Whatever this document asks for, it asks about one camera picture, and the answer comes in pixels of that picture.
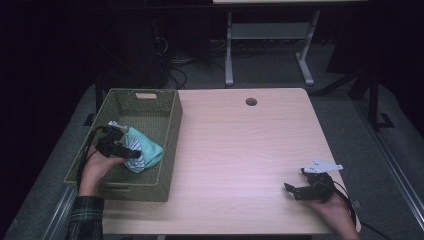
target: dark background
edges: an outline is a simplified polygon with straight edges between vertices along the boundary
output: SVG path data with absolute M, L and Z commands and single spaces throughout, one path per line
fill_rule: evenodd
M 338 42 L 331 71 L 348 74 L 357 67 L 372 66 L 379 81 L 395 94 L 403 111 L 424 135 L 424 9 L 414 1 L 385 1 L 384 5 L 371 2 L 377 4 L 368 10 L 353 11 L 343 21 L 339 21 L 341 13 L 323 12 L 320 25 L 325 27 L 317 29 L 314 40 Z M 104 1 L 89 3 L 95 6 Z M 103 23 L 108 19 L 116 23 L 116 15 L 87 12 L 85 7 L 78 1 L 1 2 L 0 237 L 84 92 L 104 68 L 117 66 L 116 62 L 110 64 L 110 59 L 99 60 L 104 58 L 99 58 L 99 47 L 92 39 L 99 18 Z M 207 61 L 205 41 L 225 34 L 221 32 L 225 24 L 223 13 L 174 13 L 164 18 L 160 29 L 175 46 Z M 190 39 L 198 44 L 187 44 Z M 122 49 L 125 44 L 123 41 L 115 47 Z

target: table leg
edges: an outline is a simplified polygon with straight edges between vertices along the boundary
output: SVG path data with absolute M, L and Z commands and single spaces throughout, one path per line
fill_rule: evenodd
M 314 36 L 315 27 L 318 22 L 320 11 L 315 11 L 312 16 L 311 22 L 308 27 L 308 32 L 305 38 L 305 46 L 301 53 L 296 53 L 296 59 L 299 63 L 300 70 L 302 71 L 303 78 L 307 85 L 314 85 L 314 80 L 312 79 L 312 75 L 309 71 L 308 65 L 306 64 L 306 54 L 308 53 L 309 46 L 311 45 L 312 37 Z
M 225 56 L 225 86 L 233 86 L 233 63 L 231 61 L 231 12 L 228 13 L 227 55 Z

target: wooden table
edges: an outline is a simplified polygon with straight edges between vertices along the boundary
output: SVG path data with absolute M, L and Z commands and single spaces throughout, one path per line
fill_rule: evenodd
M 283 188 L 300 168 L 334 162 L 303 89 L 179 91 L 184 110 L 169 201 L 106 201 L 104 233 L 332 232 Z M 254 98 L 255 106 L 246 104 Z M 339 172 L 330 172 L 343 184 Z

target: teal cloth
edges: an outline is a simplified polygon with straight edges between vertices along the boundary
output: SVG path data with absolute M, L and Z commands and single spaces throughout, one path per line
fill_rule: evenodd
M 155 166 L 163 156 L 163 148 L 151 141 L 146 135 L 135 128 L 130 128 L 125 135 L 127 147 L 132 150 L 140 150 L 141 156 L 138 159 L 129 159 L 125 166 L 133 172 L 139 173 L 145 168 Z

